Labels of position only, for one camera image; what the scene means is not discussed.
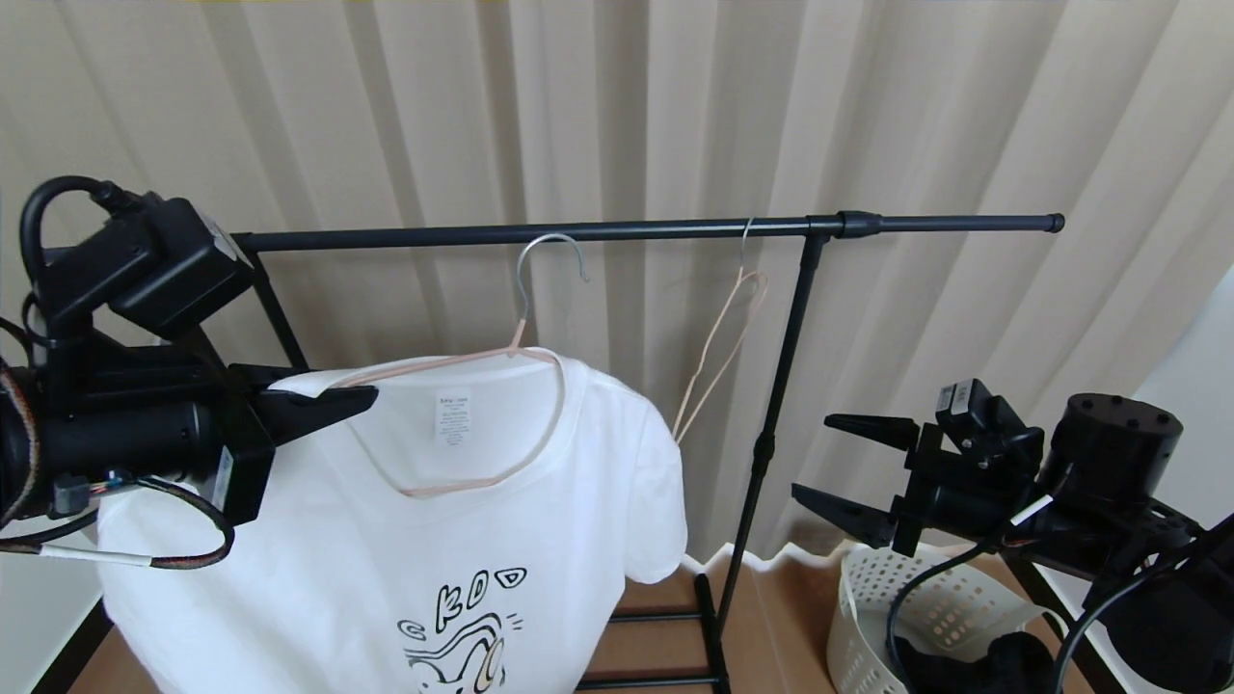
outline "white plastic basket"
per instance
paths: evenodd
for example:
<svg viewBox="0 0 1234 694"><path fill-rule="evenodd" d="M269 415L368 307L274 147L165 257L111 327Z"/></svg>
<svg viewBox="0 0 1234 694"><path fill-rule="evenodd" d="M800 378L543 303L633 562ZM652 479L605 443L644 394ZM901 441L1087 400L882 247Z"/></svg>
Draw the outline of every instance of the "white plastic basket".
<svg viewBox="0 0 1234 694"><path fill-rule="evenodd" d="M839 694L907 693L885 664L887 612L901 587L946 559L926 550L908 558L864 545L844 557L827 640L827 667ZM972 567L959 566L913 590L900 610L896 633L923 653L971 663L986 654L991 641L1023 630L1041 615L1066 631L1055 612L1023 600Z"/></svg>

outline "wooden floor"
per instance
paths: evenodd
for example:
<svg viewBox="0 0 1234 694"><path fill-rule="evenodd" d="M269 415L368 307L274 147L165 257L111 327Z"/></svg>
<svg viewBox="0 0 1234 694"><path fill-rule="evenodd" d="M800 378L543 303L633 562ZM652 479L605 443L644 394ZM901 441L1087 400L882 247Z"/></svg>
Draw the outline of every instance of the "wooden floor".
<svg viewBox="0 0 1234 694"><path fill-rule="evenodd" d="M1018 588L1001 561L985 558L979 567ZM727 561L708 568L714 600ZM826 694L834 692L827 675L826 643L830 627L838 569L792 556L770 568L742 567L728 629L724 657L734 694ZM695 608L694 575L680 569L656 585L629 584L619 610ZM1030 632L1050 650L1053 632L1038 620ZM596 648L587 677L703 674L707 659L697 622L633 622L611 625ZM1069 694L1091 693L1079 671L1069 673ZM711 694L708 685L658 688L655 694ZM70 694L154 694L157 689L112 631L83 671Z"/></svg>

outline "clothes hanger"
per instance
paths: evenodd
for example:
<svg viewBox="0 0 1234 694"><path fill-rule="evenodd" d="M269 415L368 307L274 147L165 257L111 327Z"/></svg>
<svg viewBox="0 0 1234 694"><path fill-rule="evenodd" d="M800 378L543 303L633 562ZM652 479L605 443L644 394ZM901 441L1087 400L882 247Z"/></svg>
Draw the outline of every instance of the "clothes hanger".
<svg viewBox="0 0 1234 694"><path fill-rule="evenodd" d="M444 359L436 359L436 361L432 361L432 362L418 362L418 363L415 363L415 364L404 364L404 366L399 366L399 367L391 367L389 369L381 369L381 370L376 370L376 372L371 372L371 373L358 374L355 377L352 377L352 378L348 378L346 380L339 382L336 385L336 388L349 388L349 387L354 387L354 385L364 385L364 384L368 384L368 383L373 383L373 382L376 382L376 380L391 378L391 377L395 377L395 375L404 375L404 374L408 374L408 373L417 373L417 372L436 369L436 368L441 368L441 367L448 367L448 366L453 366L453 364L462 364L462 363L466 363L466 362L475 362L478 359L487 359L489 357L497 357L497 356L501 356L501 354L506 354L507 357L513 357L516 354L521 354L523 357L529 357L529 358L539 361L539 362L547 362L547 363L550 363L550 364L557 364L558 361L552 354L545 354L543 352L537 352L537 351L533 351L533 349L526 349L526 348L523 348L521 346L522 340L523 340L523 330L527 328L527 320L532 315L532 301L531 301L531 298L527 295L527 288L523 285L523 263L527 259L527 254L531 252L532 248L534 248L539 243L543 243L544 241L550 241L550 240L565 241L570 246L574 247L574 254L579 259L579 277L582 278L582 282L591 282L591 279L587 277L586 267L582 263L582 248L579 247L579 242L575 241L574 238L570 238L569 236L566 236L564 233L545 233L544 236L540 236L540 237L536 238L534 241L532 241L531 243L528 243L527 246L524 246L523 249L522 249L522 252L518 253L518 262L515 265L515 277L517 278L518 295L522 296L522 300L523 300L523 314L518 319L518 325L515 327L515 337L513 337L513 340L510 341L508 346L506 346L506 347L499 347L496 349L486 349L484 352L475 352L475 353L471 353L471 354L459 354L457 357L447 357Z"/></svg>
<svg viewBox="0 0 1234 694"><path fill-rule="evenodd" d="M677 445L680 445L681 440L685 438L686 431L690 429L690 425L694 424L695 417L698 416L698 411L702 410L702 405L703 403L707 401L707 396L711 395L711 391L716 388L716 384L719 383L719 378L724 375L724 372L728 369L728 364L733 362L733 357L737 356L738 349L742 348L742 342L745 340L745 333L750 331L750 325L754 322L754 316L755 314L759 312L759 309L763 306L763 300L766 299L768 296L768 286L770 282L768 280L766 274L760 273L758 270L749 273L745 272L745 238L747 236L749 236L750 225L753 224L754 224L754 217L750 217L749 220L745 221L745 230L742 231L742 254L740 254L739 267L737 268L737 282L733 283L733 289L728 293L728 300L724 301L724 307L719 310L719 315L716 316L714 325L711 326L711 332L707 333L707 341L703 342L702 346L702 354L700 354L698 357L698 367L695 369L694 375L690 377L690 384L686 385L686 394L681 398L681 406L677 408L677 416L673 421L673 441L675 441ZM742 332L737 336L737 342L733 345L733 351L728 353L728 358L724 359L724 363L719 366L719 370L716 372L716 378L711 379L711 383L707 384L707 389L703 390L702 395L698 398L698 403L695 404L695 409L690 412L690 416L686 417L685 424L682 424L681 417L685 415L686 404L690 403L690 395L694 393L695 383L698 380L698 375L702 374L702 367L707 362L707 351L711 349L711 342L712 340L716 338L716 332L719 330L719 324L724 321L724 315L728 314L728 309L733 305L733 299L737 298L737 291L742 288L743 284L745 284L752 279L755 282L754 301L750 304L750 309L745 314L745 325L742 326Z"/></svg>

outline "beige curtain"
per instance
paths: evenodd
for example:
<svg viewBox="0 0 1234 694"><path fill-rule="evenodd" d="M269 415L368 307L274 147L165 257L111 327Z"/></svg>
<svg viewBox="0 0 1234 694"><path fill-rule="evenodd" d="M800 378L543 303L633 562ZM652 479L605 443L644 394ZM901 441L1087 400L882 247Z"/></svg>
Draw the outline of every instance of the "beige curtain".
<svg viewBox="0 0 1234 694"><path fill-rule="evenodd" d="M1072 391L1133 393L1234 258L1225 0L4 2L0 65L6 316L26 289L17 209L63 173L189 198L237 232L1067 214L1058 237L828 246L760 552L805 517L793 480L874 504L902 488L896 456L822 429L826 414L928 417L938 387L977 375L1049 427ZM58 203L48 241L100 219ZM684 447L695 556L735 530L800 246L747 249L771 290ZM737 242L589 245L591 284L564 252L532 261L532 337L671 417ZM508 340L515 253L269 264L328 367ZM231 359L280 361L251 296L207 327Z"/></svg>

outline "white t-shirt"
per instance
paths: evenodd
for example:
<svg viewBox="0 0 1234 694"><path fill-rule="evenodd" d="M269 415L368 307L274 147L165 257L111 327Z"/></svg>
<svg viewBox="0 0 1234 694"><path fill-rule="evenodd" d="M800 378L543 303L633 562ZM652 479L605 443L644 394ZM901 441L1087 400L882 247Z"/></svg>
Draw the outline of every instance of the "white t-shirt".
<svg viewBox="0 0 1234 694"><path fill-rule="evenodd" d="M354 373L275 388L316 395ZM259 517L221 563L100 566L107 614L164 692L571 692L624 578L679 566L680 453L616 379L502 356L376 385L369 411L279 448ZM487 488L400 491L524 461ZM99 526L121 552L220 541L147 489L105 499Z"/></svg>

